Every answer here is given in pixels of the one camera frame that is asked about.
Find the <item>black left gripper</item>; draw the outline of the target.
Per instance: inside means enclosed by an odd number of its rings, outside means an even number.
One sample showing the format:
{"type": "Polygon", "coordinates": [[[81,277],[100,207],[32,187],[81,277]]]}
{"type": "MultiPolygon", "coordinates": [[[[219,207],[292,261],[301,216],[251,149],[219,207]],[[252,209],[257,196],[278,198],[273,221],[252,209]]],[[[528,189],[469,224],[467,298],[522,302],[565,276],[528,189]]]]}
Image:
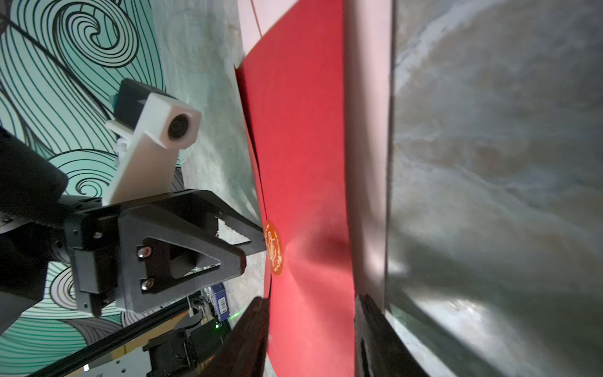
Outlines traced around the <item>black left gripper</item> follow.
{"type": "Polygon", "coordinates": [[[244,252],[218,238],[218,219],[156,205],[78,210],[64,221],[77,310],[142,314],[243,274],[244,252]]]}

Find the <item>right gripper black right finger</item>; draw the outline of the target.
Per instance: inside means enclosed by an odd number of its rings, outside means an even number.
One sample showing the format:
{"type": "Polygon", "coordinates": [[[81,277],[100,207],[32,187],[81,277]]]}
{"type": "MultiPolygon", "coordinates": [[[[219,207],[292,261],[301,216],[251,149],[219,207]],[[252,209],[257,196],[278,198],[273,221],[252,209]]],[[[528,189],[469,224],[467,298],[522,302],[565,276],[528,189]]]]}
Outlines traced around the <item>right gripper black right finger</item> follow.
{"type": "Polygon", "coordinates": [[[369,295],[355,300],[357,376],[426,376],[369,295]]]}

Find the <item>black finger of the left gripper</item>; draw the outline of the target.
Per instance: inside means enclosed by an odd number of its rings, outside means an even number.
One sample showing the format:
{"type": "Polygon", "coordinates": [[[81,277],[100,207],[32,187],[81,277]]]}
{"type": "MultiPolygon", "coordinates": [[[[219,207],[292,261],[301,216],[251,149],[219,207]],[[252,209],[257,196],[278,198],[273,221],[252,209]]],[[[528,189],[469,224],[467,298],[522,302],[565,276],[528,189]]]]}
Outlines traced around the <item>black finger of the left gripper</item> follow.
{"type": "Polygon", "coordinates": [[[247,241],[234,243],[246,255],[265,251],[265,237],[260,226],[245,218],[215,193],[207,190],[186,189],[174,193],[185,206],[184,219],[201,228],[207,235],[218,237],[218,222],[237,232],[247,241]]]}

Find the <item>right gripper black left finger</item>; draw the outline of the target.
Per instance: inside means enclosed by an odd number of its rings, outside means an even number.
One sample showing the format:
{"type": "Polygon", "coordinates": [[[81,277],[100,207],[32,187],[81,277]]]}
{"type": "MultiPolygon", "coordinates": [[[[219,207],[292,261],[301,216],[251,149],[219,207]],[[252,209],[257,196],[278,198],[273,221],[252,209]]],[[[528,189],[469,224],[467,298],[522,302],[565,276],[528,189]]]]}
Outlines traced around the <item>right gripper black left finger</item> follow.
{"type": "Polygon", "coordinates": [[[200,376],[263,376],[270,304],[255,297],[200,376]]]}

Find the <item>red envelope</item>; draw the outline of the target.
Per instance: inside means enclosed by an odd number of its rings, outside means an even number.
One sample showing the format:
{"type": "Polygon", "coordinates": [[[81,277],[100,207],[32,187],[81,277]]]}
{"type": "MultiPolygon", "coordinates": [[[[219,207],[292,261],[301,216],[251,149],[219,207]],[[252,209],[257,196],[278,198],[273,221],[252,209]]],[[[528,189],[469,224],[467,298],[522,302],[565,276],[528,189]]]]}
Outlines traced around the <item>red envelope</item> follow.
{"type": "Polygon", "coordinates": [[[236,78],[267,246],[269,360],[279,376],[352,376],[342,2],[296,3],[236,78]]]}

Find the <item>pink envelope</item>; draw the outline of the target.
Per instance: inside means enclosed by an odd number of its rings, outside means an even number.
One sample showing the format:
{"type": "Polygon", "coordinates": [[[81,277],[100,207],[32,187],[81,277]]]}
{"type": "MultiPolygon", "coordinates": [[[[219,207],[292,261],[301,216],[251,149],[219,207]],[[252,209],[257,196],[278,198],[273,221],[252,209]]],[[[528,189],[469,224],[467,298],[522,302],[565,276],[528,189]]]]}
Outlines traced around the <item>pink envelope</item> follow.
{"type": "Polygon", "coordinates": [[[345,1],[345,186],[357,293],[385,305],[394,2],[345,1]]]}

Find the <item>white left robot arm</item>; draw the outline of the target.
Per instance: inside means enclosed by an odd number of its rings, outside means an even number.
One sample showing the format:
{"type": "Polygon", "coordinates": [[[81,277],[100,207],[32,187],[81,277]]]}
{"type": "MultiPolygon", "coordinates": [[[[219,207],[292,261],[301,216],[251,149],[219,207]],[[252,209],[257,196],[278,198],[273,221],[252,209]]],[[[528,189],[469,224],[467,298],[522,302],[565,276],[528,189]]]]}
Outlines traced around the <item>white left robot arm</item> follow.
{"type": "Polygon", "coordinates": [[[142,314],[241,276],[262,228],[214,193],[186,189],[121,204],[68,196],[68,177],[1,133],[1,327],[44,297],[50,262],[72,267],[77,310],[142,314]]]}

